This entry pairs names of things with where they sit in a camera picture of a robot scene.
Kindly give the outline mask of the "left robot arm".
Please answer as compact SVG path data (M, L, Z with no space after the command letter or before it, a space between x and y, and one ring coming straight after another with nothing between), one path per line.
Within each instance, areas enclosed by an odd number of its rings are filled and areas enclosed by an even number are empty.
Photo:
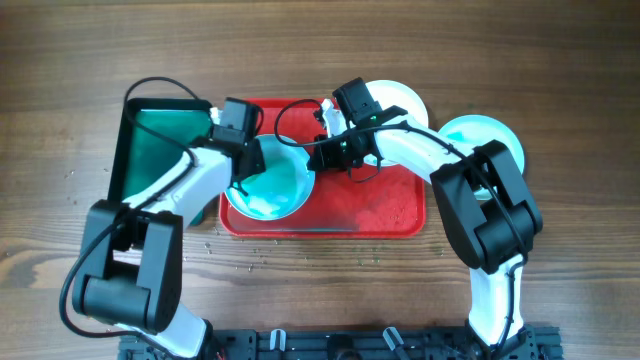
M90 208L59 300L72 332L91 335L70 321L69 308L174 359L226 358L211 324L181 302L183 233L213 198L265 171L256 138L263 117L255 104L226 99L210 132L154 183L122 202L100 200Z

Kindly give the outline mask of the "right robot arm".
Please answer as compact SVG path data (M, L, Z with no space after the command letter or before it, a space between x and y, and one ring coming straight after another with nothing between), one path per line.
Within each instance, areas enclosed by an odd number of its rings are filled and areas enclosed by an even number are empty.
M543 227L517 137L487 117L471 124L476 141L434 131L423 100L391 80L356 78L316 106L325 132L314 138L309 169L393 163L430 184L449 244L470 270L474 340L504 357L524 327L521 276Z

